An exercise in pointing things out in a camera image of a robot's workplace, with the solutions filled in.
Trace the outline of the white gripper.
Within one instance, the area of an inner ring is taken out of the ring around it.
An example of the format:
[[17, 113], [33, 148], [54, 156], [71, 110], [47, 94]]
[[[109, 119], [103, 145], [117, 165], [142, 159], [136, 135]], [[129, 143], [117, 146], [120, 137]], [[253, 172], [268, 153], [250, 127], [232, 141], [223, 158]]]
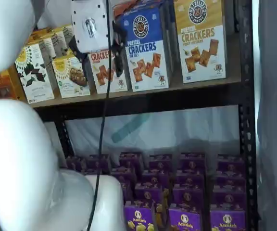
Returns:
[[[111, 40], [111, 2], [109, 0], [73, 0], [71, 18], [74, 36], [69, 41], [69, 49], [81, 62], [88, 61], [87, 52], [107, 50]], [[117, 77], [123, 73], [122, 52], [126, 43], [127, 31], [116, 22], [113, 26], [112, 51], [113, 70]]]

